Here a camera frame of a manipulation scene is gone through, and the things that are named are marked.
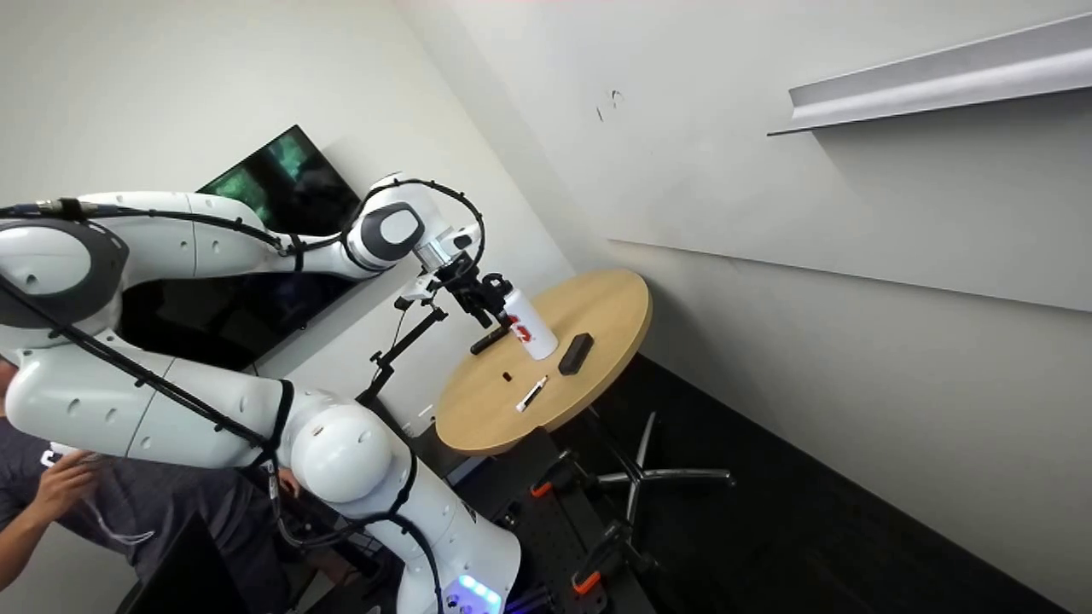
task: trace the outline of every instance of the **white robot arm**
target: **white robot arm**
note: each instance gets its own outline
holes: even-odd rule
[[[474,514],[377,417],[289,384],[153,354],[111,330],[120,295],[163,277],[319,271],[369,281],[415,253],[463,295],[474,285],[461,232],[427,229],[409,189],[372,191],[383,197],[336,237],[265,232],[245,206],[207,194],[0,210],[0,352],[20,364],[10,422],[96,454],[190,468],[277,454],[344,518],[374,518],[369,533],[405,562],[399,611],[501,611],[521,559],[514,535]]]

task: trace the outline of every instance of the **round wooden table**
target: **round wooden table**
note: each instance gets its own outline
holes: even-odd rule
[[[534,312],[557,336],[550,357],[534,361],[506,336],[480,354],[469,354],[451,375],[436,402],[436,438],[461,454],[501,454],[534,429],[558,429],[579,417],[637,354],[653,302],[637,274],[606,271],[566,281],[534,297]],[[593,345],[572,375],[557,361],[575,336]],[[527,389],[547,375],[543,393],[519,410]]]

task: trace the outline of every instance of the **person's arm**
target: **person's arm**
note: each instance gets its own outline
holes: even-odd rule
[[[44,470],[33,503],[0,533],[0,592],[5,592],[26,566],[44,530],[67,514],[83,494],[96,489],[96,465],[88,454],[67,454]]]
[[[285,493],[289,497],[300,497],[300,494],[303,494],[300,479],[297,479],[293,470],[285,470],[285,468],[277,470],[277,486],[278,486],[278,493]]]

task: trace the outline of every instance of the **white shelf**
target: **white shelf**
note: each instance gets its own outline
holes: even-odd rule
[[[1092,85],[1092,15],[791,88],[774,132],[1075,94]]]

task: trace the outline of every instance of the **black monitor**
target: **black monitor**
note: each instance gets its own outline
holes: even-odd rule
[[[300,126],[252,152],[202,194],[245,201],[269,229],[306,237],[336,232],[357,206],[357,194]],[[151,352],[248,369],[349,286],[341,277],[314,274],[144,285],[122,295],[120,336]]]

